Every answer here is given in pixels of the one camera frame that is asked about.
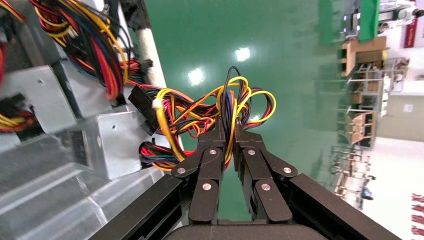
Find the epoxy floor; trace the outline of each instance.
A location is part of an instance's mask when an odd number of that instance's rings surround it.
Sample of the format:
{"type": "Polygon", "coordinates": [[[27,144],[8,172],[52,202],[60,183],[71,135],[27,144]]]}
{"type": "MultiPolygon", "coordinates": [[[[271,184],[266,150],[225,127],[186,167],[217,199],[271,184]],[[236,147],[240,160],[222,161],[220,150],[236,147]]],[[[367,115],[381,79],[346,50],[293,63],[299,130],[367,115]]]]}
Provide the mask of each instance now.
{"type": "MultiPolygon", "coordinates": [[[[343,0],[146,0],[166,84],[193,99],[224,84],[237,66],[250,86],[270,91],[275,114],[253,131],[267,149],[331,188],[331,146],[338,145],[343,0]]],[[[266,101],[253,100],[252,116],[266,101]]],[[[186,149],[197,142],[183,138],[186,149]]],[[[224,174],[219,218],[251,219],[231,166],[224,174]]]]}

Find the wire bundle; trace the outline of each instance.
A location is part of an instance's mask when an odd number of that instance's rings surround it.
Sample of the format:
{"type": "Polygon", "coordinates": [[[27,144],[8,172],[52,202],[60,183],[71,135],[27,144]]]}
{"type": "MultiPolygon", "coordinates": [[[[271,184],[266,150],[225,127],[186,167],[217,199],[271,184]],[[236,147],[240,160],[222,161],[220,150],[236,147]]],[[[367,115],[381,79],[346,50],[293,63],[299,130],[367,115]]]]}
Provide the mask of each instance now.
{"type": "Polygon", "coordinates": [[[16,11],[6,0],[0,0],[0,7],[6,9],[9,13],[11,13],[21,23],[25,23],[27,21],[25,19],[24,15],[22,15],[18,11],[16,11]]]}
{"type": "Polygon", "coordinates": [[[276,109],[274,96],[259,87],[249,87],[248,80],[240,75],[240,71],[232,66],[228,70],[227,78],[223,86],[217,87],[198,100],[193,100],[185,94],[170,88],[159,88],[147,84],[139,84],[146,94],[154,98],[152,107],[156,110],[157,121],[160,126],[159,134],[166,136],[171,148],[155,145],[151,142],[143,142],[140,146],[140,154],[145,165],[151,165],[164,171],[171,171],[179,162],[184,161],[194,151],[183,151],[180,147],[178,136],[188,132],[193,138],[200,134],[211,131],[215,127],[215,118],[221,116],[225,132],[226,152],[225,166],[230,164],[233,154],[234,131],[236,119],[244,129],[250,129],[262,125],[268,120],[276,109]],[[238,76],[230,78],[232,70],[236,70],[238,76]],[[238,95],[229,87],[238,87],[238,95]],[[252,98],[255,95],[265,95],[267,108],[258,120],[250,119],[252,113],[252,98]],[[214,98],[215,104],[204,104],[214,98]]]}
{"type": "Polygon", "coordinates": [[[63,47],[77,69],[98,78],[107,88],[107,97],[122,95],[124,84],[132,77],[140,82],[140,64],[131,59],[130,38],[126,42],[110,24],[119,21],[77,0],[29,0],[35,7],[42,29],[63,47]],[[121,39],[124,49],[118,42],[121,39]]]}
{"type": "Polygon", "coordinates": [[[16,111],[15,116],[7,117],[0,113],[0,133],[15,133],[38,124],[35,115],[29,111],[16,111]]]}

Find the wire connector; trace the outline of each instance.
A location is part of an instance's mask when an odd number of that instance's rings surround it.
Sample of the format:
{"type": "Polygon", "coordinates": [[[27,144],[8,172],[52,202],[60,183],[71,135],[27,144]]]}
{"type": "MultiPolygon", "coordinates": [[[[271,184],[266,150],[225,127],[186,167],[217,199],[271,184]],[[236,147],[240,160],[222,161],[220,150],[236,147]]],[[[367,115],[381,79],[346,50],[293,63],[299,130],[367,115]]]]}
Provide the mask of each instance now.
{"type": "Polygon", "coordinates": [[[150,136],[152,136],[159,129],[159,123],[156,118],[156,111],[152,107],[161,107],[162,103],[160,101],[158,103],[156,99],[153,100],[139,86],[135,86],[132,89],[128,100],[134,105],[134,107],[137,108],[137,110],[145,118],[145,121],[141,125],[141,128],[143,128],[150,136]]]}
{"type": "Polygon", "coordinates": [[[153,100],[153,102],[151,102],[151,107],[153,109],[156,109],[157,110],[157,109],[163,108],[164,106],[162,105],[162,101],[161,100],[155,98],[153,100]]]}

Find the white connector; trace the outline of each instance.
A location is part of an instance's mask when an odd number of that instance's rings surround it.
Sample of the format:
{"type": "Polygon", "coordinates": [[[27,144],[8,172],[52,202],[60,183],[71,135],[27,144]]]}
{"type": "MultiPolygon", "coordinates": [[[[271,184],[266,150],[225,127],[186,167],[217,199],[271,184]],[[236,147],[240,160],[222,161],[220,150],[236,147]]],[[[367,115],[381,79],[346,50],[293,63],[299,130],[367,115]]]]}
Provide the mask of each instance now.
{"type": "Polygon", "coordinates": [[[157,99],[157,98],[155,98],[155,99],[151,102],[151,107],[152,107],[153,109],[160,109],[160,108],[162,108],[162,107],[163,107],[163,105],[162,105],[162,101],[161,101],[161,100],[159,100],[159,99],[157,99]]]}

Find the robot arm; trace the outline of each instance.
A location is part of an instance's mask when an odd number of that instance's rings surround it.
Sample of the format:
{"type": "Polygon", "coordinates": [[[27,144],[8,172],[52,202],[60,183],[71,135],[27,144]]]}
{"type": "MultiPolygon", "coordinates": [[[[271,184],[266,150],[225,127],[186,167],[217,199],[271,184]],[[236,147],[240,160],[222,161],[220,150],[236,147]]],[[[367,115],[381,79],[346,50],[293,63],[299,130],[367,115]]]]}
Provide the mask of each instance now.
{"type": "Polygon", "coordinates": [[[197,151],[94,234],[91,240],[400,240],[336,195],[269,153],[261,135],[235,129],[234,168],[250,222],[219,220],[225,136],[200,135],[197,151]],[[186,216],[189,225],[173,229],[186,216]]]}

